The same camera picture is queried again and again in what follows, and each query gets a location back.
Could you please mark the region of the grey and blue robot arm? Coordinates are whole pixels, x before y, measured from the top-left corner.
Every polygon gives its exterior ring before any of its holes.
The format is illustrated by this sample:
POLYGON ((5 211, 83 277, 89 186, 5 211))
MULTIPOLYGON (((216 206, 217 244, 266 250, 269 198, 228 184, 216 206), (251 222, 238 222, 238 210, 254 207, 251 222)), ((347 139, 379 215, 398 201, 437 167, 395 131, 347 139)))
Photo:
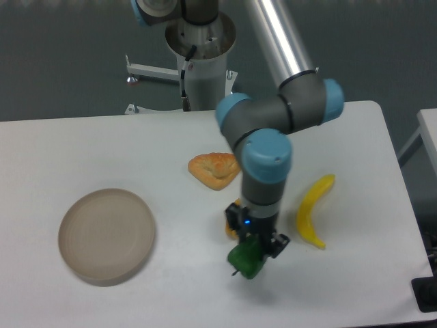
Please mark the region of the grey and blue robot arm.
POLYGON ((289 243, 275 228, 291 168, 287 137, 338 118, 342 88, 318 75, 283 1, 244 2, 277 88, 263 100, 225 92, 225 58, 236 29, 218 1, 133 1, 131 6, 138 22, 167 24, 183 110, 215 111, 242 170, 241 203, 226 211, 230 228, 240 242, 256 239, 260 258, 277 257, 289 243))

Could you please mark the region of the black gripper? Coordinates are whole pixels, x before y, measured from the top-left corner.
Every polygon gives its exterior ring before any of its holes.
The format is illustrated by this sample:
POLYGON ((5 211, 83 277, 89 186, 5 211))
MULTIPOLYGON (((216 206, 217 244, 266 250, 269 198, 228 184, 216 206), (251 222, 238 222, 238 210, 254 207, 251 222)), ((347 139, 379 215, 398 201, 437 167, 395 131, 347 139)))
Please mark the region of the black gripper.
POLYGON ((289 244, 290 238, 276 232, 278 213, 263 218, 249 214, 247 207, 242 207, 240 227, 229 228, 229 238, 242 243, 249 235, 256 236, 261 243, 265 257, 276 258, 289 244))

